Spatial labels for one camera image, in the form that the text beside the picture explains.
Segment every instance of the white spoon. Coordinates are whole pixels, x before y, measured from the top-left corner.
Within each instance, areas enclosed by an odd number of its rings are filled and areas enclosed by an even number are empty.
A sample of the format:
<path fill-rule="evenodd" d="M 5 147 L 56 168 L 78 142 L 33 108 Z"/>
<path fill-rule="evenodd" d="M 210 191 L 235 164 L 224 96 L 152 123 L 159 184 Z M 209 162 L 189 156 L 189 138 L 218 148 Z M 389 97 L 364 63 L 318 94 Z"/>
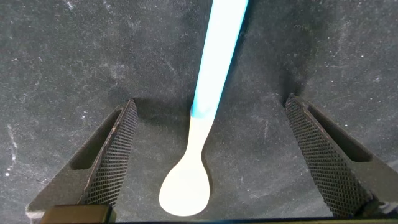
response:
<path fill-rule="evenodd" d="M 207 206 L 210 186 L 201 152 L 216 116 L 248 0 L 213 0 L 191 109 L 187 151 L 165 178 L 160 206 L 189 216 Z"/>

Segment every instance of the blue spoon handle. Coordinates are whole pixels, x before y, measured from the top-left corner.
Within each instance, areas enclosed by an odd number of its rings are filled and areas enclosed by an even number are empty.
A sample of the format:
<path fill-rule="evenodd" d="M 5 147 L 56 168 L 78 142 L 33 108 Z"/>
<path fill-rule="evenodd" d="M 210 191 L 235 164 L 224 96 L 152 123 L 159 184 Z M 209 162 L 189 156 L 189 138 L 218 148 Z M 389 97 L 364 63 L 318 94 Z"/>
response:
<path fill-rule="evenodd" d="M 248 0 L 213 0 L 191 116 L 214 119 Z"/>

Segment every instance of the plastic spoon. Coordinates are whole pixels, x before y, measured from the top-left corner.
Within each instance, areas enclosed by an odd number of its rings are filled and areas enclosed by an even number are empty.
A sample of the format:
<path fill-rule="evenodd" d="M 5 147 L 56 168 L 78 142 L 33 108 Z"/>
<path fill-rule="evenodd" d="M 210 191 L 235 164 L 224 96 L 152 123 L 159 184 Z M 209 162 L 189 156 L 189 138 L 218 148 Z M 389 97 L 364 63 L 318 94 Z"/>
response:
<path fill-rule="evenodd" d="M 187 150 L 160 189 L 160 206 L 172 215 L 201 212 L 210 186 L 201 152 L 211 129 L 248 0 L 213 0 L 201 58 Z"/>

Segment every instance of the dark gray surface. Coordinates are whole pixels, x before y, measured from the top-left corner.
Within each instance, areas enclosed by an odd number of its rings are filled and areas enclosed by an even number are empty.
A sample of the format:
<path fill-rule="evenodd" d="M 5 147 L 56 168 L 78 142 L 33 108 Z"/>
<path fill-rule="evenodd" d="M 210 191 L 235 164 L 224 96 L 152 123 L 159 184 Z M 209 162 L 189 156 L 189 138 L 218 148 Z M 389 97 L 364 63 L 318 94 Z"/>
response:
<path fill-rule="evenodd" d="M 25 205 L 130 97 L 141 120 L 118 217 L 180 219 L 158 193 L 185 150 L 210 7 L 0 2 L 3 222 L 27 222 Z M 205 144 L 212 195 L 184 219 L 331 215 L 287 124 L 289 91 L 398 170 L 397 10 L 394 1 L 251 2 Z"/>

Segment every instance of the textured grip pad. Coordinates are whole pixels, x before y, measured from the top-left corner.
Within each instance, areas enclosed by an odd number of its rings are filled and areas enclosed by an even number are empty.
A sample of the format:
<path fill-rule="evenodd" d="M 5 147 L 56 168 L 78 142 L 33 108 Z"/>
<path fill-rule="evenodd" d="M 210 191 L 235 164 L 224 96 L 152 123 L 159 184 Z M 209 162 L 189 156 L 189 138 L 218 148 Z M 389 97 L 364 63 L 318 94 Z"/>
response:
<path fill-rule="evenodd" d="M 371 200 L 372 195 L 359 184 L 346 158 L 338 153 L 338 145 L 301 99 L 290 95 L 285 110 L 325 203 L 335 217 L 355 216 Z"/>
<path fill-rule="evenodd" d="M 119 115 L 109 142 L 105 143 L 100 164 L 87 190 L 85 204 L 116 204 L 126 176 L 136 126 L 137 108 L 134 100 L 130 100 Z"/>

